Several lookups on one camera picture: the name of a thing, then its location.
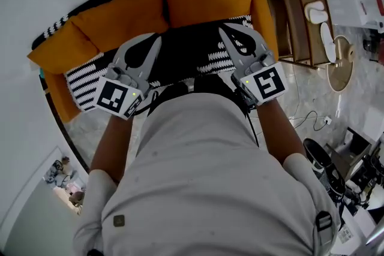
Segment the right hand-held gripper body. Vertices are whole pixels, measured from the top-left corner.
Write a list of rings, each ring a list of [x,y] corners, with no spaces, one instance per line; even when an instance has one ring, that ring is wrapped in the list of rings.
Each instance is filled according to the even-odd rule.
[[[239,63],[231,80],[249,102],[261,106],[288,90],[281,63],[271,52]]]

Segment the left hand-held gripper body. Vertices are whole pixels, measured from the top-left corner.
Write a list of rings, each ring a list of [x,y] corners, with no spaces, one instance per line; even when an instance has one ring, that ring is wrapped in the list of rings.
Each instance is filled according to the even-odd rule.
[[[129,119],[148,96],[150,84],[120,67],[110,64],[105,76],[98,79],[92,105],[111,115]]]

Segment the person's right forearm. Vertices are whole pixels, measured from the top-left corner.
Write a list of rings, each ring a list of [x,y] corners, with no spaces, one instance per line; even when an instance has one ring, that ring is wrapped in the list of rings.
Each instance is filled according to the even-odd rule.
[[[257,107],[268,152],[281,164],[294,153],[305,156],[302,141],[276,99]]]

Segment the person's left forearm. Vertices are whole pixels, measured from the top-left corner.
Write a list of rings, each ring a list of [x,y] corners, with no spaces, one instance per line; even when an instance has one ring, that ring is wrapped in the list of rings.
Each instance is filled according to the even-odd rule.
[[[91,162],[90,171],[105,171],[115,183],[124,175],[133,118],[111,116]]]

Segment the black waist device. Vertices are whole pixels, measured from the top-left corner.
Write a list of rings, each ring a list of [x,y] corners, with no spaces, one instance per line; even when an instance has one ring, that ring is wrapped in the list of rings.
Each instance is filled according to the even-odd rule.
[[[244,91],[242,88],[237,87],[235,92],[238,97],[241,97],[247,114],[249,114],[252,110],[256,108],[256,103],[251,99],[251,97],[246,93],[246,91]]]

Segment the wooden side shelf rack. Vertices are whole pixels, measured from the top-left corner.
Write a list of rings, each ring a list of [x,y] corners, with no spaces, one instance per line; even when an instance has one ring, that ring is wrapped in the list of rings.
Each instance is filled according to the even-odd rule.
[[[320,36],[320,25],[307,20],[305,5],[321,1],[329,12],[327,0],[268,0],[275,25],[278,60],[319,70],[329,64]]]

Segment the white slipper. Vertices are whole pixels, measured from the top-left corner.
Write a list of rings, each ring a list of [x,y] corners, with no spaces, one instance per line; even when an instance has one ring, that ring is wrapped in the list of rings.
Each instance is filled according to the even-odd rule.
[[[304,14],[306,20],[314,25],[328,21],[328,13],[322,1],[307,3],[304,7]]]
[[[321,23],[320,25],[320,36],[325,48],[326,56],[331,63],[335,63],[336,61],[336,46],[334,43],[334,39],[331,35],[329,26],[326,22]]]

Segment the grey white fabric bundle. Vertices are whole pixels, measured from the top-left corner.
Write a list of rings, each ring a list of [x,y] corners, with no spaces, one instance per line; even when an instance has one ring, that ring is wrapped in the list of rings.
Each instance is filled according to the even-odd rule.
[[[49,185],[65,188],[75,177],[77,171],[70,164],[69,157],[55,160],[43,176],[43,180]]]

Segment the white cardboard box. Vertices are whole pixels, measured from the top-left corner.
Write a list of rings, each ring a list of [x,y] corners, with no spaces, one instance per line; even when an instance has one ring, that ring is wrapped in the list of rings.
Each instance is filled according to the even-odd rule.
[[[327,0],[332,23],[384,33],[384,0]]]

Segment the black backpack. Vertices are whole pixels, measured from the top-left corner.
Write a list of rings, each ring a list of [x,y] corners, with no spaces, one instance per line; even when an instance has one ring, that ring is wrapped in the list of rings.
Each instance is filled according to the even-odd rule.
[[[330,197],[335,202],[339,202],[346,191],[345,180],[331,157],[320,144],[311,138],[305,138],[303,145],[314,174],[324,185]]]

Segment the brown handbag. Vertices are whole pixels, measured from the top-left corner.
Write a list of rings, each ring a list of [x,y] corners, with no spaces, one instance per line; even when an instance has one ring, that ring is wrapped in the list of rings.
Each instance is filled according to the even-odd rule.
[[[84,196],[85,193],[83,191],[71,192],[68,200],[74,207],[80,207],[83,205]]]

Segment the person's white shirt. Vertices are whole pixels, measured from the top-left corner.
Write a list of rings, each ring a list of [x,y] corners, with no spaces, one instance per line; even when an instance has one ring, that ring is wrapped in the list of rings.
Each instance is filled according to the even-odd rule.
[[[190,93],[146,119],[119,183],[88,177],[76,256],[327,256],[340,215],[306,156],[283,164],[255,143],[243,112]]]

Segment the black equipment rig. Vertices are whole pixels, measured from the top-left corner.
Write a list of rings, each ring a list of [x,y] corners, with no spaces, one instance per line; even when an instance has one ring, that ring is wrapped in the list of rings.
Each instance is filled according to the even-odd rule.
[[[377,186],[384,187],[384,165],[376,154],[367,155],[361,161],[362,164],[346,182],[346,187],[352,197],[352,204],[367,209],[373,189]]]

